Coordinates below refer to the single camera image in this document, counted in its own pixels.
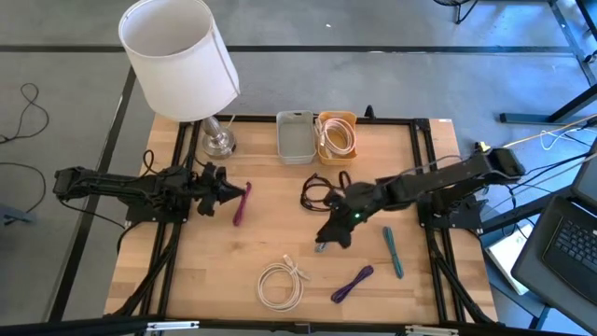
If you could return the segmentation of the black metal desk frame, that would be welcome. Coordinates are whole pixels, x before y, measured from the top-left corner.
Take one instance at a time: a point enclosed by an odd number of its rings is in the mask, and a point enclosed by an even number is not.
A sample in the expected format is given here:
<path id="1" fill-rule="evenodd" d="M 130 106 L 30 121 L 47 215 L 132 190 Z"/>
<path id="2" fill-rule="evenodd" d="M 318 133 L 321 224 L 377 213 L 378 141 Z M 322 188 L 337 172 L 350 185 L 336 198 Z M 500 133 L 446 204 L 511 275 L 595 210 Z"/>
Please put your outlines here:
<path id="1" fill-rule="evenodd" d="M 562 14 L 557 1 L 558 0 L 548 0 L 549 7 L 553 12 L 556 21 L 561 26 L 562 33 L 568 42 L 569 49 L 575 56 L 576 61 L 590 86 L 570 102 L 549 115 L 502 113 L 499 115 L 499 121 L 502 123 L 564 125 L 567 123 L 581 122 L 582 118 L 576 117 L 576 114 L 597 101 L 597 75 L 595 75 L 590 68 L 591 63 L 597 63 L 597 49 L 592 54 L 584 54 L 576 41 L 566 18 Z M 575 3 L 582 18 L 588 25 L 589 34 L 597 41 L 597 0 L 575 0 Z"/>

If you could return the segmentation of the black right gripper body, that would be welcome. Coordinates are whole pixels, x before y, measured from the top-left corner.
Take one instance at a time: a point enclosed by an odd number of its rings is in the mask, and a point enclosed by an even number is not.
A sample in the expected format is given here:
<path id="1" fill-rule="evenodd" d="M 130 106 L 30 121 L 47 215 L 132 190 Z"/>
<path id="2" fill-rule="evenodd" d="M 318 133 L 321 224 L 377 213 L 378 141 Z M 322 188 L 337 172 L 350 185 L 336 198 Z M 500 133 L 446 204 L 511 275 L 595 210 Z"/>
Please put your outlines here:
<path id="1" fill-rule="evenodd" d="M 357 225 L 366 222 L 384 206 L 384 194 L 380 185 L 357 182 L 343 192 L 328 193 L 330 207 L 329 223 L 334 225 Z"/>

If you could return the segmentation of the white flat box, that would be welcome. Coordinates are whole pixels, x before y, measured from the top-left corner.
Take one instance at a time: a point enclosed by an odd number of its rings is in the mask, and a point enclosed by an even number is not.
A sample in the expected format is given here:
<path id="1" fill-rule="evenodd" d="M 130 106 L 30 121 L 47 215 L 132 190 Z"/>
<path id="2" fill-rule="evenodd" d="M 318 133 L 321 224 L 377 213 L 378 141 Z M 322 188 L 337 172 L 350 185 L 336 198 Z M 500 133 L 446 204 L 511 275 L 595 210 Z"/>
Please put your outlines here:
<path id="1" fill-rule="evenodd" d="M 511 271 L 532 230 L 532 225 L 523 225 L 518 227 L 511 235 L 484 248 L 498 271 L 506 278 L 509 285 L 519 296 L 526 294 L 529 289 L 516 280 Z"/>

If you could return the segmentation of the black open laptop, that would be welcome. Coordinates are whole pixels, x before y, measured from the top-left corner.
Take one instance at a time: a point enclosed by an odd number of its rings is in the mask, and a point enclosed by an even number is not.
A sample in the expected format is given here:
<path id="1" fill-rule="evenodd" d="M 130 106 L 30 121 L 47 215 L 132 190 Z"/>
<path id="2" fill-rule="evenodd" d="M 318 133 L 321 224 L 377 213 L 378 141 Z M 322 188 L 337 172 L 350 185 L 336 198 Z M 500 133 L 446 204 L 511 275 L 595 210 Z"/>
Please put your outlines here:
<path id="1" fill-rule="evenodd" d="M 511 274 L 597 336 L 597 139 L 569 194 L 549 199 Z"/>

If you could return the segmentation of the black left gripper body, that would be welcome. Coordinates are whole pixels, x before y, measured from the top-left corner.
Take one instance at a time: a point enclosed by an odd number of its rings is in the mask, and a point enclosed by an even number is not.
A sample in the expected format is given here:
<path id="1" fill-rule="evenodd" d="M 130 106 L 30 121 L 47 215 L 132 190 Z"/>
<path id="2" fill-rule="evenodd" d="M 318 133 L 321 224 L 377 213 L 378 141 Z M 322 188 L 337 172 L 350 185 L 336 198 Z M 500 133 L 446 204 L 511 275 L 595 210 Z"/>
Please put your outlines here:
<path id="1" fill-rule="evenodd" d="M 219 190 L 224 178 L 224 168 L 211 161 L 203 165 L 199 174 L 191 173 L 192 198 L 198 201 L 197 212 L 202 216 L 212 217 L 215 214 L 215 203 L 219 201 Z"/>

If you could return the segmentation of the orange plastic bin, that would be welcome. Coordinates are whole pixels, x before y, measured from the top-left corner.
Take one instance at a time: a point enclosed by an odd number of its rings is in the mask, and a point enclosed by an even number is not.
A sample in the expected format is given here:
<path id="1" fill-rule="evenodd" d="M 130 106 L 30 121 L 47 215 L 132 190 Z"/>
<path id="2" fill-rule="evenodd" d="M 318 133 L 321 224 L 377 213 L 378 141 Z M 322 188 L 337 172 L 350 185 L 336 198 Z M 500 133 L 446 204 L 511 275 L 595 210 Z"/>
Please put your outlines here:
<path id="1" fill-rule="evenodd" d="M 314 120 L 317 154 L 324 165 L 348 165 L 356 158 L 357 116 L 350 111 L 324 111 Z"/>

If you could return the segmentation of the white shade chrome table lamp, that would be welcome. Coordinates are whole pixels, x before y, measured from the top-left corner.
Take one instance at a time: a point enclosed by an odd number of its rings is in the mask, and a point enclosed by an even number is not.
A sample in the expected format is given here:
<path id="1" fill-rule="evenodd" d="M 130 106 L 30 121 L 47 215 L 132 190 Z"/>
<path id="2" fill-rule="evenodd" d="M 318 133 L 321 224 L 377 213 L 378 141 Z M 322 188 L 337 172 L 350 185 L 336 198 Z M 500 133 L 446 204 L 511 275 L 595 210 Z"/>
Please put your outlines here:
<path id="1" fill-rule="evenodd" d="M 207 156 L 236 149 L 215 115 L 240 94 L 240 80 L 210 8 L 202 0 L 139 0 L 122 15 L 118 37 L 151 109 L 199 121 Z"/>

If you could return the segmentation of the grey plastic bin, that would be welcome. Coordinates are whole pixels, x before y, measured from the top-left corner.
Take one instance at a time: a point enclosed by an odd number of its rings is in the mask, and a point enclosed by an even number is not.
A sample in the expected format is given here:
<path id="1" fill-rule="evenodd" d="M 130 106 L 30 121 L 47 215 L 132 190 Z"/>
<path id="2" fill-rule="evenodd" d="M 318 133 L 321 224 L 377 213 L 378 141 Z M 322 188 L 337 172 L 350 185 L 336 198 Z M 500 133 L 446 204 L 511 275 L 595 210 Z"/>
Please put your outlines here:
<path id="1" fill-rule="evenodd" d="M 281 111 L 276 115 L 277 151 L 283 164 L 310 164 L 316 154 L 313 113 Z"/>

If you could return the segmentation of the silver metal frame bracket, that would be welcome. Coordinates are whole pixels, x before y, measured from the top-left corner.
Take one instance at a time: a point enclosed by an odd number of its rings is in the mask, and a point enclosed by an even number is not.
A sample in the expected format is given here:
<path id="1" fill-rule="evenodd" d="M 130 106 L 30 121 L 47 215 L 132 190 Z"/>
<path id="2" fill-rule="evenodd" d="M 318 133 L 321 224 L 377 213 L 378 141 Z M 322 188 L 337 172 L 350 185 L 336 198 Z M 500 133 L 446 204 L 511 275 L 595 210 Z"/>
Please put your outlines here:
<path id="1" fill-rule="evenodd" d="M 198 329 L 199 327 L 200 327 L 199 321 L 148 322 L 146 324 L 146 332 L 158 332 L 158 331 L 180 330 L 180 329 Z"/>
<path id="2" fill-rule="evenodd" d="M 404 336 L 460 336 L 458 329 L 411 325 L 406 326 Z"/>

